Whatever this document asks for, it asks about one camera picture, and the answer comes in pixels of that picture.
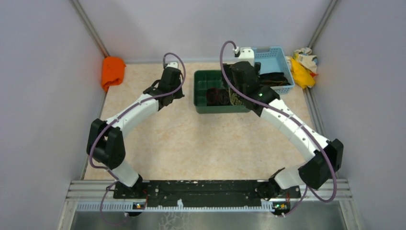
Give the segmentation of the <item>green compartment organizer tray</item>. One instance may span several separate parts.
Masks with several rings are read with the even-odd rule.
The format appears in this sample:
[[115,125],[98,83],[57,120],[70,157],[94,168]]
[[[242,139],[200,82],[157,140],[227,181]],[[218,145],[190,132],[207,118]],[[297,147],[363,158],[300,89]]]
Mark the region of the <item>green compartment organizer tray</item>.
[[194,73],[193,104],[199,114],[247,113],[243,105],[233,105],[220,70],[198,70]]

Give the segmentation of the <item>light blue plastic basket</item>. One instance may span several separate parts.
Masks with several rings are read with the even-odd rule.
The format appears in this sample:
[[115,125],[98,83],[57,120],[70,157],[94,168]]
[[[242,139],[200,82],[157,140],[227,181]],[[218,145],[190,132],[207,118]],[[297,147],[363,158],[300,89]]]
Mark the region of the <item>light blue plastic basket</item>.
[[284,86],[271,86],[278,94],[288,94],[295,86],[290,67],[287,64],[283,49],[279,46],[253,47],[254,62],[261,64],[259,74],[283,73],[289,83]]

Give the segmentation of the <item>red navy striped tie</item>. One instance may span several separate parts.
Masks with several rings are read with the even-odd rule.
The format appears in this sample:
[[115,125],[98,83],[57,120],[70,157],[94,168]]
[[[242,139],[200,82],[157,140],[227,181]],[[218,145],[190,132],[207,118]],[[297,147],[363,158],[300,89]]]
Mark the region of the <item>red navy striped tie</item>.
[[218,93],[221,89],[210,88],[206,91],[206,105],[207,106],[217,106],[220,105],[218,102]]

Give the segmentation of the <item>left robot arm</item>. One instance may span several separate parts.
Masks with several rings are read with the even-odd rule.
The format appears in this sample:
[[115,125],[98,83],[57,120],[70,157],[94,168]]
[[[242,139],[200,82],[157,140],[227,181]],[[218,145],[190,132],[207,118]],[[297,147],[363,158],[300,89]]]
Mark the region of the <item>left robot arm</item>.
[[141,175],[125,160],[124,138],[149,116],[184,97],[182,85],[185,77],[176,62],[166,64],[161,79],[145,89],[130,106],[107,120],[95,119],[90,126],[87,154],[94,168],[107,170],[125,186],[131,198],[144,191]]

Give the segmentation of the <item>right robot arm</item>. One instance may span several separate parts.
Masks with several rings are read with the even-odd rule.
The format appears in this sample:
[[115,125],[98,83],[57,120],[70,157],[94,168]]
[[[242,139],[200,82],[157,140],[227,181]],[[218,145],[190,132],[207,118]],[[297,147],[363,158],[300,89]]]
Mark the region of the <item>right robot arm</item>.
[[305,162],[278,170],[270,178],[270,193],[283,197],[293,186],[318,189],[335,178],[341,168],[343,143],[329,140],[296,116],[280,95],[260,82],[257,68],[247,61],[222,64],[225,82],[237,93],[243,105],[258,117],[272,123],[299,150]]

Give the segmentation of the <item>olive rolled tie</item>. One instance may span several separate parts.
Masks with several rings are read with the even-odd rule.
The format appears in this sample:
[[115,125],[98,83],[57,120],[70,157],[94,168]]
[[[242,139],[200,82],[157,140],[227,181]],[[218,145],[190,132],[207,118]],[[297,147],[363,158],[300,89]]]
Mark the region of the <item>olive rolled tie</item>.
[[228,92],[231,105],[235,106],[244,105],[243,102],[240,100],[239,95],[234,90],[230,88],[228,89]]

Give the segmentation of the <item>black tie in basket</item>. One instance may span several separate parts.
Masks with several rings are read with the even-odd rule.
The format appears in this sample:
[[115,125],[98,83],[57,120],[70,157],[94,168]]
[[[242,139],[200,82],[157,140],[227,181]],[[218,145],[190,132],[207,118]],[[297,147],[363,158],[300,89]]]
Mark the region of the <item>black tie in basket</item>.
[[270,87],[291,85],[283,72],[264,73],[259,75],[259,81]]

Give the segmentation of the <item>dark brown rolled tie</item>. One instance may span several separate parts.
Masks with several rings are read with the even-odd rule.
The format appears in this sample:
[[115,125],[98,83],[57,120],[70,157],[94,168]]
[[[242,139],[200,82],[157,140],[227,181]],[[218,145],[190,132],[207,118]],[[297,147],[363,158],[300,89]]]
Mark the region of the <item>dark brown rolled tie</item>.
[[226,89],[221,89],[218,93],[218,102],[221,106],[230,105],[229,91]]

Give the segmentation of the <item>yellow crumpled cloth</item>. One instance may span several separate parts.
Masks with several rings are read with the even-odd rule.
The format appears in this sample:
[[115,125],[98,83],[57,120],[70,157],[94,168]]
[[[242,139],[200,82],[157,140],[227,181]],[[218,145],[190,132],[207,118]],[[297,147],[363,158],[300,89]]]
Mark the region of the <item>yellow crumpled cloth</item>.
[[302,64],[293,59],[291,56],[287,56],[286,61],[290,63],[290,71],[294,82],[302,89],[313,88],[316,84],[316,80],[311,75],[311,71],[306,69]]

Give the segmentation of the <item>orange folded cloth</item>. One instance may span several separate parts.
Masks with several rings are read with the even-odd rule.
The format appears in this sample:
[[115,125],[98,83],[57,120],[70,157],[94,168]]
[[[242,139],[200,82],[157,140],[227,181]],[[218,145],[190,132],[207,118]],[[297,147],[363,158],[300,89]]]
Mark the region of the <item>orange folded cloth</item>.
[[124,81],[125,67],[124,60],[119,57],[106,57],[103,60],[101,87],[105,92]]

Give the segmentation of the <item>white patterned crumpled cloth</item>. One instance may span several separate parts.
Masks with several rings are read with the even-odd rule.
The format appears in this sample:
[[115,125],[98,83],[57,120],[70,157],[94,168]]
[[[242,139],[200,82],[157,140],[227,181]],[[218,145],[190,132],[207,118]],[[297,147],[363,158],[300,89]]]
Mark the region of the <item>white patterned crumpled cloth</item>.
[[295,50],[292,56],[285,56],[285,60],[290,70],[292,70],[293,59],[308,71],[317,74],[318,57],[317,55],[313,55],[311,48],[300,48]]

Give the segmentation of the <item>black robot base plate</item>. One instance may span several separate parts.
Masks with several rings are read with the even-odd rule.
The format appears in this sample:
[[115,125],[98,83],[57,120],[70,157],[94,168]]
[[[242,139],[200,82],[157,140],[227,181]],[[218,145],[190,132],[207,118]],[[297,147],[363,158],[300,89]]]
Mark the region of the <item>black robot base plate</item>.
[[115,199],[146,199],[147,207],[259,207],[301,197],[298,186],[281,190],[267,180],[144,180],[133,188],[117,183],[113,191]]

